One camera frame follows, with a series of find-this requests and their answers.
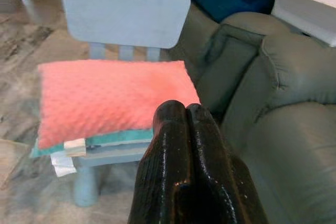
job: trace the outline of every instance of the gray leather recliner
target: gray leather recliner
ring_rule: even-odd
[[[336,48],[256,13],[208,38],[187,69],[270,223],[336,223]]]

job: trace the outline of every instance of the minky dot pillow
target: minky dot pillow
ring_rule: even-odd
[[[182,61],[62,61],[39,65],[38,148],[125,130],[150,129],[167,100],[199,103]]]

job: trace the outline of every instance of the teal fabric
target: teal fabric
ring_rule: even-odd
[[[113,132],[105,135],[98,135],[88,137],[85,142],[86,146],[90,145],[101,145],[101,144],[109,144],[109,143],[120,143],[123,142],[143,142],[144,140],[151,140],[153,138],[153,129],[147,130],[129,130],[129,131],[119,131]],[[64,150],[64,144],[58,144],[51,148],[47,149],[39,149],[38,141],[36,141],[34,148],[31,151],[31,157],[40,157],[44,155],[50,155],[54,152],[59,152]]]

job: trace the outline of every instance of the tile floor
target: tile floor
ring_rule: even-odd
[[[88,58],[88,45],[67,32],[61,0],[22,0],[15,13],[0,13],[0,138],[32,145],[38,128],[38,75],[42,62]],[[107,47],[116,58],[117,47]],[[135,50],[143,59],[144,49]],[[165,52],[161,58],[167,58]],[[48,157],[25,159],[0,191],[0,223],[126,223],[136,163],[103,167],[99,202],[78,208],[71,174],[57,178]]]

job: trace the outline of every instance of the chair leg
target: chair leg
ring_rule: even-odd
[[[98,200],[99,184],[95,167],[78,167],[73,197],[79,207],[92,206]]]

